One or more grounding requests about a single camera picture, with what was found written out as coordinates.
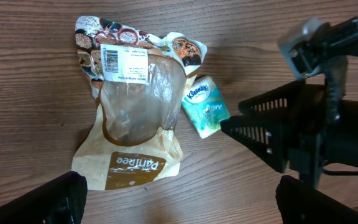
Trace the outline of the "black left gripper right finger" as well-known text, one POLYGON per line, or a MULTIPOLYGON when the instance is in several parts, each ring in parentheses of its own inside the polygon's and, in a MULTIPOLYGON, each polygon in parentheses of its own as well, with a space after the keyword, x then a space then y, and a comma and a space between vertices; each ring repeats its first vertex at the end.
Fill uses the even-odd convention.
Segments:
POLYGON ((280 179, 275 198, 284 223, 358 223, 357 211, 290 175, 280 179))

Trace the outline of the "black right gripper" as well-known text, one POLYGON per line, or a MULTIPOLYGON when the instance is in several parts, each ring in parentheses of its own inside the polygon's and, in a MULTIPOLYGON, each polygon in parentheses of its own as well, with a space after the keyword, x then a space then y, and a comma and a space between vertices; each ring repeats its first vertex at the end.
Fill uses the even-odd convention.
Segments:
MULTIPOLYGON (((297 139, 288 149, 290 168, 317 188, 321 174, 358 175, 358 101, 330 100, 324 85, 293 81, 238 104, 243 115, 288 108, 297 139)), ((284 173, 288 126, 280 120, 232 116, 221 131, 284 173)))

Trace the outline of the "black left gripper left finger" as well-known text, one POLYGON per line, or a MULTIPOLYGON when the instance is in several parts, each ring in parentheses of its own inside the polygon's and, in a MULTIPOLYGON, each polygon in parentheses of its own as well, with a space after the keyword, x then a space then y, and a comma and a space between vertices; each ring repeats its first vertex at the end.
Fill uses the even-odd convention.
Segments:
POLYGON ((0 207, 0 223, 80 224, 88 193, 86 178, 69 171, 0 207))

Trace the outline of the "small teal tissue pack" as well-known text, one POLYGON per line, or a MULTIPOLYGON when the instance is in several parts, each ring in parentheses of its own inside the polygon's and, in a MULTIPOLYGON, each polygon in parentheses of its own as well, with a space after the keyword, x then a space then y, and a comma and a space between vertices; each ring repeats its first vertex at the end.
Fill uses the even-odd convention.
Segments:
POLYGON ((181 105, 201 139, 219 131, 220 122, 231 117, 218 86, 209 76, 194 82, 181 105))

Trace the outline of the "brown bread bag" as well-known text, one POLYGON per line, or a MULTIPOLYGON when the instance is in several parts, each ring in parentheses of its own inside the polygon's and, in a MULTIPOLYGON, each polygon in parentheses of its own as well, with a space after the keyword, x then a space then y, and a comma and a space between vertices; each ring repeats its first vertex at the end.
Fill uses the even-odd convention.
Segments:
POLYGON ((207 46, 181 33, 158 37, 97 16, 77 19, 75 42, 96 119, 72 170, 90 190, 176 176, 183 151, 175 127, 207 46))

